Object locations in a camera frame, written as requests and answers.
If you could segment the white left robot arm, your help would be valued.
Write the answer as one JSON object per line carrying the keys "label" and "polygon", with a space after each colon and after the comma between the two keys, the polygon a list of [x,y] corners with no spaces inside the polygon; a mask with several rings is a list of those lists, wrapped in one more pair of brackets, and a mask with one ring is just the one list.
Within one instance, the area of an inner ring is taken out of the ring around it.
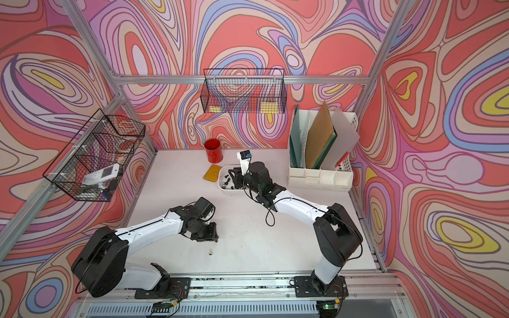
{"label": "white left robot arm", "polygon": [[94,232],[72,264],[78,278],[76,294],[88,292],[100,298],[114,290],[134,290],[137,299],[187,297],[189,279],[176,279],[155,262],[130,263],[136,252],[167,237],[181,235],[196,242],[217,242],[217,225],[212,221],[215,206],[200,197],[188,205],[170,208],[162,216],[138,225],[113,230],[108,226]]}

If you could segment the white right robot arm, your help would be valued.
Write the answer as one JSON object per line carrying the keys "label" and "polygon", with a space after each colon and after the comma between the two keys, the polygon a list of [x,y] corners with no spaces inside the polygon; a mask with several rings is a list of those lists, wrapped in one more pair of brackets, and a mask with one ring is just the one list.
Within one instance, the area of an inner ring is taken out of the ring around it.
{"label": "white right robot arm", "polygon": [[307,277],[307,289],[325,295],[336,285],[339,272],[362,248],[363,237],[346,209],[340,204],[315,204],[294,195],[285,187],[273,182],[262,162],[248,168],[228,169],[234,188],[242,189],[250,199],[269,212],[282,213],[313,227],[322,259]]}

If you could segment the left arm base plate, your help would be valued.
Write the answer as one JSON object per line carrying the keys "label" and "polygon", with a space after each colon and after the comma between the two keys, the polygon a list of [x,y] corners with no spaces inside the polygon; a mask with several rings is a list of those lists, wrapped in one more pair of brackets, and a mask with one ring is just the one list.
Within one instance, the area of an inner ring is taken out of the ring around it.
{"label": "left arm base plate", "polygon": [[186,299],[190,283],[191,278],[163,278],[152,290],[136,289],[135,299]]}

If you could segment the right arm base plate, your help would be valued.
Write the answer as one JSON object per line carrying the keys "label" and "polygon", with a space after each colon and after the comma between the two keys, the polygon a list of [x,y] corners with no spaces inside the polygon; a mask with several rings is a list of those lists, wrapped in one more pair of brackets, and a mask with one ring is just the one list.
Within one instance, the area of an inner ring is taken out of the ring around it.
{"label": "right arm base plate", "polygon": [[315,276],[295,276],[290,280],[297,298],[346,298],[349,295],[344,276],[325,284]]}

